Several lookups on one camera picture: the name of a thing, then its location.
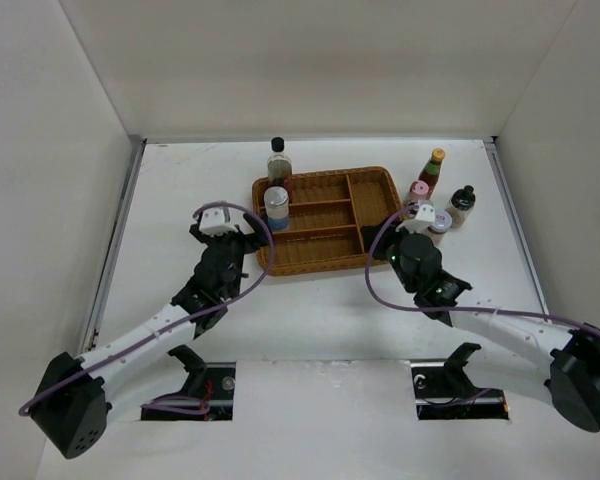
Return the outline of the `silver lid spice jar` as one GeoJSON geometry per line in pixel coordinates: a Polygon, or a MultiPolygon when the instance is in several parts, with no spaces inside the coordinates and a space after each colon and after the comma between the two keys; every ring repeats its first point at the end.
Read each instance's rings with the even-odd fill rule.
{"type": "Polygon", "coordinates": [[[264,205],[267,223],[272,231],[281,231],[289,227],[289,196],[285,188],[269,187],[264,193],[264,205]]]}

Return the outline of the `dark sauce bottle black cap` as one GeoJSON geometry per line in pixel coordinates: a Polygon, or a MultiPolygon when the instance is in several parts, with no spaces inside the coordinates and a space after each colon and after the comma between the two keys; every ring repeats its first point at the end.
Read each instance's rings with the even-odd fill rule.
{"type": "Polygon", "coordinates": [[[267,160],[268,186],[283,188],[288,194],[289,201],[292,201],[292,162],[285,151],[285,140],[282,137],[274,137],[270,145],[272,154],[267,160]]]}

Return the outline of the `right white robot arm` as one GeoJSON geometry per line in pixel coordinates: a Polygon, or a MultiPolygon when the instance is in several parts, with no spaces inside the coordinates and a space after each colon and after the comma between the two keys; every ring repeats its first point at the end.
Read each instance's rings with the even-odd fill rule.
{"type": "Polygon", "coordinates": [[[360,229],[368,261],[389,263],[412,295],[408,311],[449,328],[473,333],[508,350],[498,362],[479,344],[458,347],[445,361],[444,384],[453,394],[475,398],[485,389],[509,390],[552,406],[587,432],[600,431],[600,329],[540,312],[467,300],[470,283],[442,267],[432,240],[386,219],[360,229]]]}

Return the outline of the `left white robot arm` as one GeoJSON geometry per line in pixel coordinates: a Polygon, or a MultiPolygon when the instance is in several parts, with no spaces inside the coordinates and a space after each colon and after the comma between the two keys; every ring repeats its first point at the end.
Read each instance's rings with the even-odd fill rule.
{"type": "Polygon", "coordinates": [[[189,343],[211,330],[229,305],[246,296],[241,283],[247,255],[272,248],[272,232],[246,210],[243,232],[229,218],[230,205],[217,203],[194,214],[191,235],[204,245],[192,277],[149,320],[118,339],[79,356],[63,352],[47,365],[34,397],[19,410],[66,459],[86,453],[119,412],[120,389],[165,356],[179,360],[170,386],[186,399],[204,387],[205,363],[189,343]]]}

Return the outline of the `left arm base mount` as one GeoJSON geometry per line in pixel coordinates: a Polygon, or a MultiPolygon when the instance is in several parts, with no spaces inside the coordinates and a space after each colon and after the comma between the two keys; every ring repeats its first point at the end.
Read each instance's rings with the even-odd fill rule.
{"type": "Polygon", "coordinates": [[[186,373],[179,390],[161,395],[141,407],[141,421],[231,421],[237,365],[207,363],[188,346],[168,352],[186,373]]]}

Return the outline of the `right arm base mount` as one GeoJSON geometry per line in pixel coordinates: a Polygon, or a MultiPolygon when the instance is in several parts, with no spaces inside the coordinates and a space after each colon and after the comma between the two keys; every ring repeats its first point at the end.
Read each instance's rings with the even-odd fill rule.
{"type": "Polygon", "coordinates": [[[421,421],[508,420],[501,390],[478,388],[464,372],[470,357],[481,349],[463,343],[446,359],[411,363],[417,418],[421,421]]]}

